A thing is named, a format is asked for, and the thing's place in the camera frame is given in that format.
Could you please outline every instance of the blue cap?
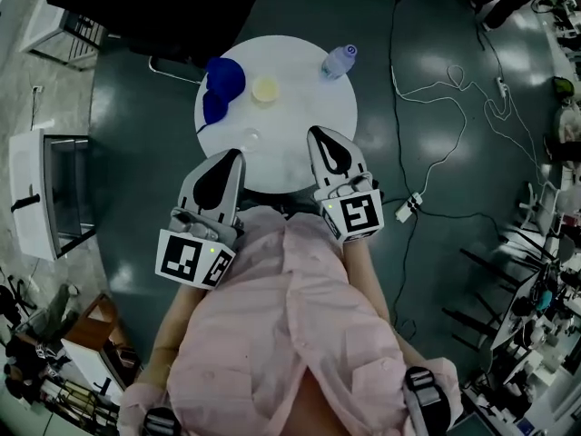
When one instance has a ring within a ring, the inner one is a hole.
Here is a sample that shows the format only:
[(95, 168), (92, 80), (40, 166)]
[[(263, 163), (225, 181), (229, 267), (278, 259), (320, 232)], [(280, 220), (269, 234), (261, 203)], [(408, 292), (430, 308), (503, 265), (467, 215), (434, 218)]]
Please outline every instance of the blue cap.
[(357, 54), (357, 47), (355, 45), (345, 45), (343, 47), (343, 54), (349, 58), (355, 58)]

